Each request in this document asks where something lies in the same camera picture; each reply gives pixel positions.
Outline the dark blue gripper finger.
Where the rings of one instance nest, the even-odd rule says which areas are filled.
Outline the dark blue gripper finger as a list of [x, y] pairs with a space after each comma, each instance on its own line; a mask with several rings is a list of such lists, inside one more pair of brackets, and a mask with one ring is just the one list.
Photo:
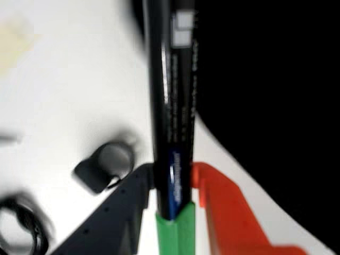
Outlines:
[[58, 247], [55, 255], [137, 254], [153, 164], [139, 166]]

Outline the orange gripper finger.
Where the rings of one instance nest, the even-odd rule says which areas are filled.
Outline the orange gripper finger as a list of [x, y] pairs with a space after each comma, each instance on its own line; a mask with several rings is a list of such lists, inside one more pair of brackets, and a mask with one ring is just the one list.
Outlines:
[[191, 185], [205, 209], [211, 254], [305, 254], [295, 245], [273, 245], [239, 186], [213, 166], [196, 162]]

